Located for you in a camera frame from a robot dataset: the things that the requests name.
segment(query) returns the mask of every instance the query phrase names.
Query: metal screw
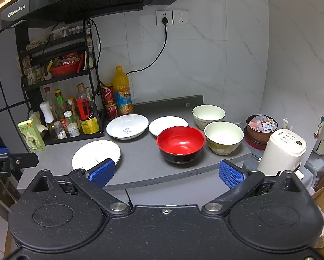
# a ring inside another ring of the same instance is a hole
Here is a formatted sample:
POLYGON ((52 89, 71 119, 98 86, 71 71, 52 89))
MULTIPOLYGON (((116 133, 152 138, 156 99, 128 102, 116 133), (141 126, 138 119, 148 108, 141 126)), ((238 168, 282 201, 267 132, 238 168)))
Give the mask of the metal screw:
POLYGON ((82 175, 85 174, 85 169, 82 169, 82 168, 78 168, 75 171, 77 171, 79 174, 82 174, 82 175))
POLYGON ((210 212, 217 212, 222 209, 222 205, 217 202, 210 202, 205 205, 205 209, 210 212))
POLYGON ((163 214, 170 214, 172 212, 172 210, 170 210, 169 208, 165 208, 162 210, 163 214))
POLYGON ((120 212, 124 211, 127 208, 127 205, 123 202, 114 202, 110 205, 110 210, 120 212))

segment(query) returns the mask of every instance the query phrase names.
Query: bottle cap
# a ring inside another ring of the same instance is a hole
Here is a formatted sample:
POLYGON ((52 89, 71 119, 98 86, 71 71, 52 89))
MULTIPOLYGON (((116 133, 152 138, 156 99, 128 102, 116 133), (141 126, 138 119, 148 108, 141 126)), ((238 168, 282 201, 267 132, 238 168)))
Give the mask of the bottle cap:
POLYGON ((66 111, 65 113, 64 113, 64 116, 65 117, 70 117, 72 115, 72 112, 69 110, 69 111, 66 111))
POLYGON ((39 105, 40 109, 42 110, 45 118, 45 123, 53 122, 55 119, 52 115, 52 111, 50 110, 50 103, 48 101, 43 101, 39 105))
POLYGON ((78 91, 85 90, 85 85, 84 85, 84 83, 80 83, 80 84, 78 84, 76 87, 77 87, 78 91))

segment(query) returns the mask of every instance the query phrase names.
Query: cream bowl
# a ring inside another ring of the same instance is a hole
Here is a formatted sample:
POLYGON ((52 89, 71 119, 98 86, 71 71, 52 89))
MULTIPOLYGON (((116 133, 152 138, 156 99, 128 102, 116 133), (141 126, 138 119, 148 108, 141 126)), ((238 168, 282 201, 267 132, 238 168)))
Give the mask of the cream bowl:
POLYGON ((210 149, 219 155, 228 155, 235 151, 244 138, 244 132, 230 122, 213 122, 204 129, 210 149))
POLYGON ((212 105, 196 106, 192 110, 192 114, 196 124, 201 130, 204 130, 209 123, 221 121, 226 115, 222 108, 212 105))

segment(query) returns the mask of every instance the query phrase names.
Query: white bowl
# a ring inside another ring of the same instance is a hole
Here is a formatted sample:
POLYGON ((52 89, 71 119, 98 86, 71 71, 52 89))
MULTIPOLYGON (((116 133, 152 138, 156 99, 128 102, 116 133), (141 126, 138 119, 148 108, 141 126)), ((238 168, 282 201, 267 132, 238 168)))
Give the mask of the white bowl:
POLYGON ((222 108, 212 105, 196 106, 192 110, 192 114, 196 124, 201 130, 204 130, 209 123, 221 121, 226 115, 222 108))
POLYGON ((111 141, 99 140, 88 143, 78 149, 72 159, 73 169, 83 168, 86 171, 111 158, 115 165, 121 156, 119 146, 111 141))
POLYGON ((230 122, 213 122, 204 129, 210 149, 219 155, 227 155, 235 151, 244 138, 244 132, 230 122))
POLYGON ((176 116, 164 116, 155 119, 149 125, 149 131, 154 136, 158 136, 163 130, 174 126, 188 126, 185 119, 176 116))
POLYGON ((126 114, 117 117, 107 125, 107 133, 119 140, 130 140, 138 137, 148 127, 149 120, 139 114, 126 114))

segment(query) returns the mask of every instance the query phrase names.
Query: wall socket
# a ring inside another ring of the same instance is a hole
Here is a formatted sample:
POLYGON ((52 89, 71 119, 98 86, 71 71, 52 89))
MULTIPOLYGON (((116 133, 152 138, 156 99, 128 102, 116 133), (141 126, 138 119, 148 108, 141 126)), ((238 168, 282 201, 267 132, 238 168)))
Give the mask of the wall socket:
POLYGON ((172 11, 156 11, 156 25, 163 26, 162 19, 166 17, 168 19, 168 25, 173 25, 172 11))
POLYGON ((187 25, 188 24, 188 11, 173 11, 174 25, 187 25))

